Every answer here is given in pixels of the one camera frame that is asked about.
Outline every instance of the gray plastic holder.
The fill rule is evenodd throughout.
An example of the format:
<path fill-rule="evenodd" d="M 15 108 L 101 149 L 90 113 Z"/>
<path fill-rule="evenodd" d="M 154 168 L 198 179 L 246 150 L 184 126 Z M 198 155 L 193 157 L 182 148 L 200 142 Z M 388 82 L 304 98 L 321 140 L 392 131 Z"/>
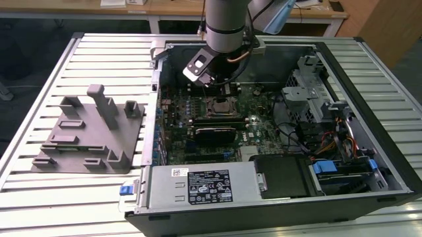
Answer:
<path fill-rule="evenodd" d="M 87 95 L 95 104 L 66 96 L 63 114 L 42 152 L 34 172 L 126 174 L 130 172 L 145 107 L 137 101 L 115 104 L 105 97 L 105 86 L 93 84 Z"/>

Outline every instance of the power supply label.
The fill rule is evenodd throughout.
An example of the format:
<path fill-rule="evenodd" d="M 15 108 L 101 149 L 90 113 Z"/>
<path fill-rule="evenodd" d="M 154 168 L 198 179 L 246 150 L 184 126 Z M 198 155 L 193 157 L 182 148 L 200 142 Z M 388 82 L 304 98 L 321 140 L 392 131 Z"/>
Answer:
<path fill-rule="evenodd" d="M 189 172 L 189 202 L 192 205 L 233 201 L 229 170 Z"/>

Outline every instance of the sticker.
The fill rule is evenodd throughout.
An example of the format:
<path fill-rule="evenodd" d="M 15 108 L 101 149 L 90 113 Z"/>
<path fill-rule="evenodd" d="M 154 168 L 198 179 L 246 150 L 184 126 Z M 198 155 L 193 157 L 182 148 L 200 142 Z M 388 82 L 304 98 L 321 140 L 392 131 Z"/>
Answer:
<path fill-rule="evenodd" d="M 189 172 L 190 172 L 189 168 L 172 169 L 172 176 L 173 177 L 188 176 Z"/>
<path fill-rule="evenodd" d="M 146 14 L 146 11 L 128 11 L 128 13 L 134 13 L 134 14 Z"/>
<path fill-rule="evenodd" d="M 229 170 L 189 172 L 188 176 L 192 205 L 233 201 Z"/>

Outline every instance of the circuit board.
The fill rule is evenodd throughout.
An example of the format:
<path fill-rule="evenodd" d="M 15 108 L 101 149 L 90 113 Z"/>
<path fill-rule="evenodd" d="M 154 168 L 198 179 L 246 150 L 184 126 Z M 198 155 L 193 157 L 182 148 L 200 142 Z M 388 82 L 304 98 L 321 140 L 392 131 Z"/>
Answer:
<path fill-rule="evenodd" d="M 186 160 L 186 157 L 192 155 L 225 154 L 225 162 L 242 161 L 240 153 L 242 146 L 257 146 L 260 154 L 284 153 L 284 144 L 272 114 L 274 93 L 264 91 L 261 85 L 241 85 L 241 89 L 242 93 L 234 98 L 237 113 L 249 118 L 246 129 L 237 131 L 233 143 L 224 146 L 198 146 L 196 152 L 188 150 L 188 143 L 194 142 L 189 136 L 190 120 L 206 116 L 208 101 L 212 97 L 208 97 L 206 90 L 202 97 L 189 95 L 182 89 L 174 94 L 165 93 L 164 109 L 165 111 L 169 109 L 165 116 L 165 133 L 168 144 L 170 144 L 168 146 L 169 165 L 197 163 Z"/>

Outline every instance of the slotted aluminum table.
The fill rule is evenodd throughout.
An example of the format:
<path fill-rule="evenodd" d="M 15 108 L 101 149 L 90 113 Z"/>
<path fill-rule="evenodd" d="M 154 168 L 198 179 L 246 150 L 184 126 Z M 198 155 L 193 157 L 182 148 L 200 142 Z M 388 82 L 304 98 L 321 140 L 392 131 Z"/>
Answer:
<path fill-rule="evenodd" d="M 117 103 L 137 100 L 148 116 L 152 48 L 188 35 L 85 34 L 62 55 L 27 118 L 0 160 L 0 237 L 144 236 L 118 210 L 120 186 L 141 174 L 145 134 L 141 129 L 133 170 L 128 175 L 31 173 L 33 158 L 62 113 L 66 95 L 82 102 L 93 83 L 106 85 Z M 265 41 L 325 41 L 417 173 L 422 175 L 422 107 L 373 51 L 353 38 L 264 37 Z M 339 87 L 335 91 L 343 98 Z M 385 208 L 355 221 L 230 233 L 237 236 L 421 236 L 422 202 Z M 229 233 L 208 236 L 226 236 Z"/>

